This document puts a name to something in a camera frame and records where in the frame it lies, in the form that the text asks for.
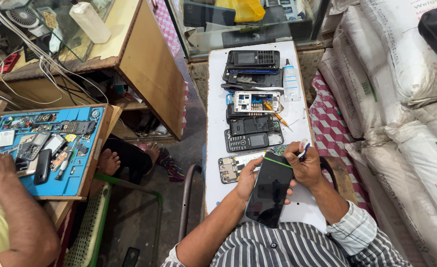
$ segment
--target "screwdriver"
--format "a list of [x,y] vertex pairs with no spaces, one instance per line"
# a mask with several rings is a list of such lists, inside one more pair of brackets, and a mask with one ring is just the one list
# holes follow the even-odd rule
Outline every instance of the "screwdriver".
[[[267,110],[273,110],[273,109],[271,108],[271,106],[270,106],[266,101],[263,103],[263,105],[264,105],[264,107],[266,107]],[[288,124],[283,120],[283,118],[281,118],[280,115],[278,115],[278,114],[276,114],[276,113],[273,113],[273,114],[276,116],[276,118],[279,119],[279,121],[281,121],[282,124],[284,124],[286,127],[289,128]]]

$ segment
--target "blue repair mat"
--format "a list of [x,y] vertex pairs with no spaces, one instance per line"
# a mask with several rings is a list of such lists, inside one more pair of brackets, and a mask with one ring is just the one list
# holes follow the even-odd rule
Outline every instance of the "blue repair mat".
[[[95,118],[92,117],[93,112],[97,114]],[[104,113],[103,107],[79,107],[79,108],[70,108],[70,109],[53,110],[53,111],[4,115],[3,117],[1,117],[0,122],[4,122],[4,121],[14,122],[16,120],[19,121],[20,119],[22,119],[24,126],[20,127],[19,129],[14,129],[16,132],[14,136],[13,145],[0,148],[0,152],[7,151],[13,146],[18,145],[22,137],[29,134],[36,134],[37,132],[32,132],[33,130],[32,127],[29,127],[26,124],[27,122],[35,122],[35,120],[41,114],[43,115],[55,114],[55,118],[52,121],[38,123],[38,124],[52,124],[52,130],[50,130],[52,134],[58,131],[58,129],[57,130],[54,129],[58,128],[62,121],[74,121],[74,120],[91,121],[96,119],[98,121],[97,126],[90,134],[90,136],[87,136],[88,139],[82,139],[81,136],[79,135],[76,138],[76,140],[78,140],[77,142],[73,141],[68,143],[68,145],[70,146],[74,145],[75,143],[81,144],[82,146],[88,148],[88,151],[85,155],[83,155],[82,153],[79,153],[79,150],[77,148],[75,147],[73,148],[74,152],[69,160],[67,169],[64,171],[62,175],[61,180],[54,179],[59,173],[60,168],[58,168],[55,172],[50,171],[49,179],[47,180],[47,182],[40,185],[33,184],[34,174],[22,176],[19,178],[22,185],[24,185],[27,191],[29,191],[29,193],[33,196],[75,196],[79,191],[82,177],[87,171],[85,166],[87,166],[88,160],[92,156],[91,151],[93,149],[94,140],[98,133],[98,125],[100,124],[100,121],[103,117],[103,113]],[[0,123],[0,132],[12,130],[12,129],[5,129],[5,127],[6,125]],[[17,150],[11,152],[10,155],[12,155],[13,158],[16,158]]]

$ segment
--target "black smartphone screen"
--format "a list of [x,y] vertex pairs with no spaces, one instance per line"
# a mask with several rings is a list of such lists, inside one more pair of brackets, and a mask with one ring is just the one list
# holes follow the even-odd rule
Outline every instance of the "black smartphone screen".
[[283,209],[293,169],[285,157],[267,152],[261,163],[245,216],[269,228],[276,228]]

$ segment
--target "small fan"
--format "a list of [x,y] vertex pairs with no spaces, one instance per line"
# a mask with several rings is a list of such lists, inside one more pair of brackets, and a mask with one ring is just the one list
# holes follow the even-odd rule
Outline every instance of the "small fan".
[[21,27],[25,27],[32,34],[40,37],[46,33],[49,33],[49,29],[45,27],[34,13],[26,8],[20,7],[6,11],[6,15],[10,20]]

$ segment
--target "plastic bottle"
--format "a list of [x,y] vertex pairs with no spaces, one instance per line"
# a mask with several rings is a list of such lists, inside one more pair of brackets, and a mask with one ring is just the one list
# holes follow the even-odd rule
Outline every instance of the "plastic bottle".
[[70,16],[78,23],[80,28],[90,37],[95,44],[104,44],[110,39],[111,32],[103,20],[88,2],[70,0],[73,7]]
[[284,66],[283,69],[284,101],[289,102],[301,100],[301,94],[298,92],[298,81],[296,80],[294,66],[289,64],[289,59],[286,59],[286,66]]

